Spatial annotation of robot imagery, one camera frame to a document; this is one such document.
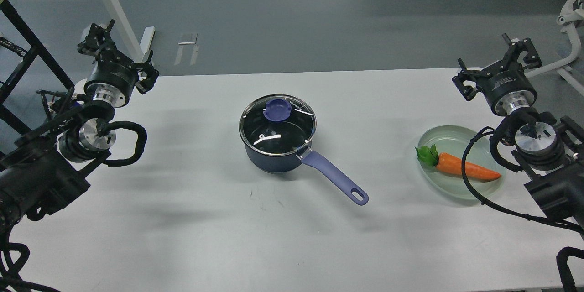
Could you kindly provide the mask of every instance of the glass lid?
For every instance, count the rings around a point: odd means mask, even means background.
[[[317,127],[313,109],[303,100],[272,94],[255,100],[240,120],[242,140],[257,152],[283,156],[304,148]]]

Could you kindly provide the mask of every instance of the purple handle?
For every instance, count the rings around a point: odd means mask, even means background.
[[[303,159],[302,163],[313,167],[318,171],[322,172],[325,177],[329,178],[333,184],[335,184],[340,190],[343,191],[353,202],[358,205],[365,205],[369,201],[369,195],[365,193],[353,180],[345,176],[334,164],[330,163],[323,155],[315,151],[310,151]],[[361,200],[357,198],[353,193],[361,196]]]

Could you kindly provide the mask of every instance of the table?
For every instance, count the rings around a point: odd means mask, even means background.
[[[67,291],[434,291],[561,286],[555,255],[576,233],[448,198],[422,176],[413,147],[438,125],[496,126],[466,102],[456,69],[226,74],[159,78],[115,120],[148,131],[129,167],[100,167],[66,209],[12,233],[31,258],[21,277]],[[263,172],[238,122],[251,101],[288,93],[317,115],[313,149],[363,188],[350,201],[307,166]],[[121,131],[113,158],[130,155]],[[541,215],[507,172],[492,199]],[[584,284],[579,268],[573,268]]]

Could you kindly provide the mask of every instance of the carrot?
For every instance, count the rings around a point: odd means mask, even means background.
[[[417,159],[426,163],[430,167],[436,167],[438,171],[450,174],[458,174],[461,176],[463,161],[454,155],[448,153],[440,153],[436,150],[436,145],[432,147],[422,146],[416,147]],[[466,162],[465,169],[467,176],[484,181],[491,181],[501,177],[501,174],[486,167],[481,167],[470,162]]]

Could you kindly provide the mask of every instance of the plate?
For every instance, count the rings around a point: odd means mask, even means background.
[[[422,135],[417,146],[430,147],[432,144],[436,144],[438,153],[446,152],[461,158],[463,157],[463,153],[469,145],[471,138],[475,135],[476,132],[462,126],[436,126],[436,128],[432,128]],[[480,194],[489,197],[501,188],[503,185],[503,179],[505,178],[505,168],[501,167],[490,155],[489,142],[486,138],[481,138],[473,145],[471,152],[467,156],[467,161],[497,171],[501,174],[500,178],[490,182],[469,178],[471,185],[473,185]],[[419,161],[418,163],[420,164],[422,172],[428,182],[438,188],[441,192],[463,200],[476,200],[464,184],[461,176],[442,173],[434,167],[430,167]]]

